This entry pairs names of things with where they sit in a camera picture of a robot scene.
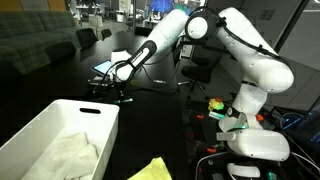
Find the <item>computer monitor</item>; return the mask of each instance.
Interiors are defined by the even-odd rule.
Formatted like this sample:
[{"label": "computer monitor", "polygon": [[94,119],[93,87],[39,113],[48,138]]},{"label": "computer monitor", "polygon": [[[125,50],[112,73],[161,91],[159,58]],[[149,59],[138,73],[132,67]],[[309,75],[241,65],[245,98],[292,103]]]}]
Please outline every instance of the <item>computer monitor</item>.
[{"label": "computer monitor", "polygon": [[283,126],[283,130],[299,144],[320,153],[320,96],[306,114],[291,118],[290,122]]}]

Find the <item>desk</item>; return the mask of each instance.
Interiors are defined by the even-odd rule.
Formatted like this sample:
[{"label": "desk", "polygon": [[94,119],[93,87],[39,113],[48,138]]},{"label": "desk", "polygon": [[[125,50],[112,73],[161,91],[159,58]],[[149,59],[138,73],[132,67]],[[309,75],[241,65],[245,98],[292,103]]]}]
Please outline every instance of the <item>desk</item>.
[{"label": "desk", "polygon": [[[1,145],[55,99],[92,101],[87,84],[87,80],[94,76],[90,67],[109,59],[114,49],[125,48],[129,53],[134,52],[145,39],[122,31],[88,49],[78,50],[73,58],[46,65],[19,81],[2,86]],[[166,57],[166,53],[154,56],[148,63]],[[172,88],[176,86],[175,79],[172,80],[172,56],[166,59],[155,66],[146,66],[146,69],[151,78],[168,81],[166,88]],[[152,88],[153,84],[146,83],[144,76],[141,71],[136,76],[136,84]],[[191,179],[178,95],[159,94],[132,86],[128,86],[125,92],[133,97],[134,102],[120,105],[119,132],[105,178],[127,179],[152,158],[162,156],[174,179]],[[112,103],[117,99],[115,94],[111,90],[103,102]]]}]

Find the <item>electronic equipment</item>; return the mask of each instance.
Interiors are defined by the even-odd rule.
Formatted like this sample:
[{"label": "electronic equipment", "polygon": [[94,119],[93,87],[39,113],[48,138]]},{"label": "electronic equipment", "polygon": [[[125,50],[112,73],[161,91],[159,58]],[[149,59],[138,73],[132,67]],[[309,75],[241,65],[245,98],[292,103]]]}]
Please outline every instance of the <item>electronic equipment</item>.
[{"label": "electronic equipment", "polygon": [[320,96],[307,113],[286,113],[283,116],[282,129],[304,147],[320,154]]},{"label": "electronic equipment", "polygon": [[111,65],[112,65],[111,61],[106,60],[106,61],[103,61],[102,63],[92,66],[91,70],[100,76],[104,76],[104,74],[109,70]]}]

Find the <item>yellow cloth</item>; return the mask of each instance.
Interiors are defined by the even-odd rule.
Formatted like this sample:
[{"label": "yellow cloth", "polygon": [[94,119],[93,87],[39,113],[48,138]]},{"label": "yellow cloth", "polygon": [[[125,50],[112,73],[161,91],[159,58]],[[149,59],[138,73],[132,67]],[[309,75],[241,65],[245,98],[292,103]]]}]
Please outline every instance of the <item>yellow cloth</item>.
[{"label": "yellow cloth", "polygon": [[161,157],[153,158],[151,163],[128,180],[172,180]]}]

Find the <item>gray couch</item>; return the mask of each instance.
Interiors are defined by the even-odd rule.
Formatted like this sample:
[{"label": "gray couch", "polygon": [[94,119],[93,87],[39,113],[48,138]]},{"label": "gray couch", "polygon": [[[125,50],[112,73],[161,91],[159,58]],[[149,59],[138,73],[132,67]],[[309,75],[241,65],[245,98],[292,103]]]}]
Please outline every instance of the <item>gray couch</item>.
[{"label": "gray couch", "polygon": [[44,49],[62,41],[80,43],[70,12],[0,12],[0,61],[9,61],[26,74],[50,61]]}]

